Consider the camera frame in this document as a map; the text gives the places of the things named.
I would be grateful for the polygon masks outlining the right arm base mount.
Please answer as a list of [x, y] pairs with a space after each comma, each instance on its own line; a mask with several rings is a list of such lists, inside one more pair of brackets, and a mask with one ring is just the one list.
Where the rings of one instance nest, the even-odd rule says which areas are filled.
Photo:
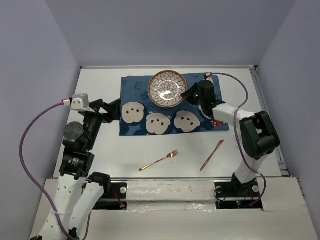
[[232, 188], [228, 181], [214, 183], [213, 195], [218, 210], [263, 209], [258, 182], [255, 180], [242, 190]]

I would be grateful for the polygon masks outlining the floral patterned plate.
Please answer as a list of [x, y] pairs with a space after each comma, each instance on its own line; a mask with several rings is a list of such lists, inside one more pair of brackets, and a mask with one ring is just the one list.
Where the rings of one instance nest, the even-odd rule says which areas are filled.
[[186, 79], [173, 70], [158, 72], [151, 78], [147, 87], [150, 100], [162, 108], [173, 108], [181, 104], [181, 94], [187, 90]]

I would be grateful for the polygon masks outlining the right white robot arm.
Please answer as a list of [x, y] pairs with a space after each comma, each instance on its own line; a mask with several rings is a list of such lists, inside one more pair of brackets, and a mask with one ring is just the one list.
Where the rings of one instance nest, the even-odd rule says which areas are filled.
[[280, 145], [269, 114], [265, 111], [244, 111], [217, 99], [214, 84], [209, 80], [195, 83], [181, 97], [191, 105], [200, 107], [203, 114], [211, 120], [233, 126], [242, 161], [232, 174], [230, 182], [216, 185], [214, 195], [220, 201], [242, 198], [255, 185], [264, 160]]

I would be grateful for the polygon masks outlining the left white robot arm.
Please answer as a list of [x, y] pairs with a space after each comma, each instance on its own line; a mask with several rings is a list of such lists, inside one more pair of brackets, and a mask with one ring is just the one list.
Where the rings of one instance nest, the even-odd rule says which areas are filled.
[[120, 120], [121, 100], [93, 102], [86, 94], [76, 94], [63, 104], [83, 116], [83, 122], [73, 121], [63, 129], [64, 151], [50, 212], [35, 240], [79, 240], [83, 228], [89, 227], [90, 215], [100, 198], [111, 191], [111, 177], [105, 173], [90, 173], [94, 147], [102, 124]]

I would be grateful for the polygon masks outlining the blue cartoon placemat cloth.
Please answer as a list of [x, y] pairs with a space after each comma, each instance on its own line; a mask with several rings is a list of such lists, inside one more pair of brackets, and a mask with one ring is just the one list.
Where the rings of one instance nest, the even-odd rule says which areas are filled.
[[120, 136], [149, 136], [228, 131], [229, 125], [205, 117], [185, 100], [174, 107], [156, 105], [148, 93], [151, 76], [121, 78]]

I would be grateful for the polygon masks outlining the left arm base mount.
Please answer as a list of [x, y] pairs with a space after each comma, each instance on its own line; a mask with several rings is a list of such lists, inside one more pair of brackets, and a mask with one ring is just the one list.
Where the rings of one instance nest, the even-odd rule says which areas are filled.
[[93, 210], [122, 211], [127, 209], [127, 183], [113, 182], [110, 190], [96, 202]]

